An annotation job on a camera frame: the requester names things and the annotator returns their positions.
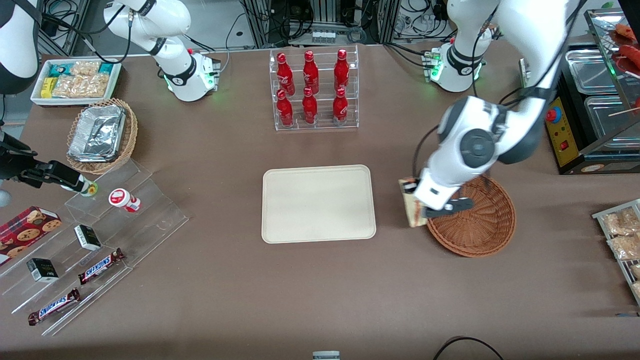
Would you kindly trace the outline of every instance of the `brown wicker basket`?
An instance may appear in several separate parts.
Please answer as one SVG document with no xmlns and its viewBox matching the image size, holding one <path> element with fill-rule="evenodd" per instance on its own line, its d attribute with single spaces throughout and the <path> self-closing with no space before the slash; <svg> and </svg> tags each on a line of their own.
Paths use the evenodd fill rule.
<svg viewBox="0 0 640 360">
<path fill-rule="evenodd" d="M 127 118 L 125 119 L 124 129 L 122 130 L 122 140 L 120 141 L 118 157 L 110 163 L 81 163 L 80 161 L 73 160 L 69 155 L 67 155 L 67 161 L 71 164 L 71 167 L 80 172 L 102 175 L 112 168 L 121 167 L 127 162 L 127 160 L 129 160 L 131 153 L 133 152 L 133 148 L 136 146 L 136 136 L 138 135 L 138 120 L 136 119 L 136 114 L 131 111 L 131 108 L 126 102 L 120 99 L 99 101 L 90 106 L 96 107 L 107 105 L 118 105 L 127 110 Z M 69 136 L 67 137 L 67 146 L 71 146 L 71 140 L 74 138 L 74 134 L 76 133 L 76 126 L 78 125 L 79 119 L 80 114 L 76 116 L 76 121 L 74 121 L 74 124 L 71 126 L 71 131 L 69 131 Z"/>
<path fill-rule="evenodd" d="M 490 177 L 479 176 L 465 183 L 459 196 L 472 199 L 474 207 L 430 218 L 427 226 L 431 234 L 447 249 L 470 258 L 502 250 L 516 228 L 516 213 L 507 191 Z"/>
</svg>

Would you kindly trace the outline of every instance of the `red emergency button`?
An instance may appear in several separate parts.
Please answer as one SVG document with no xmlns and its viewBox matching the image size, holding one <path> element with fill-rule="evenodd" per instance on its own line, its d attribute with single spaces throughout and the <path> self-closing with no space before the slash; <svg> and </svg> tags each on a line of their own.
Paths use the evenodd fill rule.
<svg viewBox="0 0 640 360">
<path fill-rule="evenodd" d="M 555 120 L 557 117 L 557 113 L 555 110 L 550 109 L 549 111 L 547 111 L 547 114 L 545 115 L 545 120 L 552 122 L 553 120 Z"/>
<path fill-rule="evenodd" d="M 557 124 L 560 121 L 561 117 L 562 117 L 562 111 L 557 106 L 554 106 L 553 108 L 549 109 L 545 114 L 545 120 L 550 122 L 551 124 Z"/>
</svg>

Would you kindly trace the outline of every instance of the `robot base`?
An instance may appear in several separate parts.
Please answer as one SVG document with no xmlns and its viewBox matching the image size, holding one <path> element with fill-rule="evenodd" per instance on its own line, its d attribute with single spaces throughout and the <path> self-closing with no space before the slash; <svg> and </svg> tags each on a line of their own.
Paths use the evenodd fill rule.
<svg viewBox="0 0 640 360">
<path fill-rule="evenodd" d="M 449 92 L 463 92 L 471 87 L 471 76 L 460 76 L 458 70 L 456 70 L 447 59 L 447 51 L 451 47 L 451 44 L 444 44 L 441 47 L 434 47 L 431 50 L 431 54 L 422 57 L 423 65 L 431 65 L 433 69 L 424 69 L 425 80 L 434 82 L 444 90 Z M 474 76 L 478 77 L 482 64 L 478 64 L 476 67 L 476 73 Z M 471 66 L 463 70 L 471 72 Z"/>
<path fill-rule="evenodd" d="M 214 63 L 211 58 L 202 54 L 192 54 L 191 56 L 196 60 L 196 70 L 186 84 L 177 86 L 171 84 L 166 76 L 164 77 L 169 90 L 182 101 L 196 101 L 210 91 L 218 90 L 220 62 Z"/>
</svg>

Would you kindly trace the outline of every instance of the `table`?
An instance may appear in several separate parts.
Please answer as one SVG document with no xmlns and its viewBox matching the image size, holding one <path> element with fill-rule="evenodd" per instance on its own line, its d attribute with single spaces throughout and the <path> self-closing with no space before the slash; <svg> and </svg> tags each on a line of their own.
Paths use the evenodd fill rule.
<svg viewBox="0 0 640 360">
<path fill-rule="evenodd" d="M 478 92 L 496 102 L 518 84 L 519 55 L 496 42 L 486 59 Z M 310 359 L 315 350 L 431 359 L 457 335 L 512 359 L 638 358 L 640 319 L 613 316 L 637 308 L 590 217 L 640 197 L 637 176 L 559 176 L 545 135 L 531 159 L 492 170 L 518 213 L 511 243 L 461 258 L 426 228 L 408 227 L 397 180 L 410 175 L 422 135 L 466 94 L 425 84 L 418 67 L 382 46 L 360 46 L 360 128 L 276 133 L 267 60 L 267 51 L 232 53 L 220 90 L 194 103 L 167 91 L 152 58 L 124 62 L 116 94 L 138 117 L 133 158 L 193 218 L 54 337 L 0 300 L 3 360 Z M 77 112 L 34 106 L 22 139 L 41 160 L 64 160 Z M 422 158 L 436 146 L 427 141 Z M 262 241 L 265 171 L 349 164 L 371 170 L 374 238 Z M 71 196 L 53 185 L 3 188 L 14 199 L 2 219 Z M 446 358 L 475 349 L 458 343 Z M 494 359 L 481 348 L 473 357 L 485 358 Z"/>
</svg>

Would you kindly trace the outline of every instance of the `coca-cola bottle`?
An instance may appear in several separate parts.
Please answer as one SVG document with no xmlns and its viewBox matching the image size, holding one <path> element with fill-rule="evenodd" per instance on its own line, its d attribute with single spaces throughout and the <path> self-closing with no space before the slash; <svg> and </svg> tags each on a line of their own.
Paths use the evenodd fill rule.
<svg viewBox="0 0 640 360">
<path fill-rule="evenodd" d="M 314 97 L 314 92 L 309 86 L 305 88 L 305 98 L 302 99 L 302 108 L 305 112 L 305 122 L 309 125 L 316 123 L 318 118 L 318 102 Z"/>
<path fill-rule="evenodd" d="M 293 71 L 287 63 L 287 57 L 285 54 L 279 53 L 277 59 L 280 88 L 287 93 L 287 96 L 293 96 L 296 93 L 296 86 L 293 85 Z"/>
<path fill-rule="evenodd" d="M 347 63 L 347 51 L 345 49 L 338 50 L 338 61 L 333 68 L 333 87 L 338 91 L 340 87 L 347 88 L 349 84 L 349 63 Z"/>
<path fill-rule="evenodd" d="M 333 123 L 336 126 L 343 126 L 347 122 L 347 106 L 349 103 L 344 97 L 344 88 L 339 88 L 333 100 Z"/>
<path fill-rule="evenodd" d="M 291 102 L 289 102 L 289 100 L 287 99 L 287 94 L 284 92 L 284 90 L 278 89 L 276 96 L 278 97 L 276 107 L 278 108 L 278 117 L 280 117 L 282 126 L 292 127 L 293 107 L 291 106 Z"/>
<path fill-rule="evenodd" d="M 318 65 L 314 61 L 314 52 L 305 51 L 305 67 L 302 69 L 305 76 L 305 86 L 311 88 L 314 95 L 320 91 L 320 79 L 318 76 Z"/>
</svg>

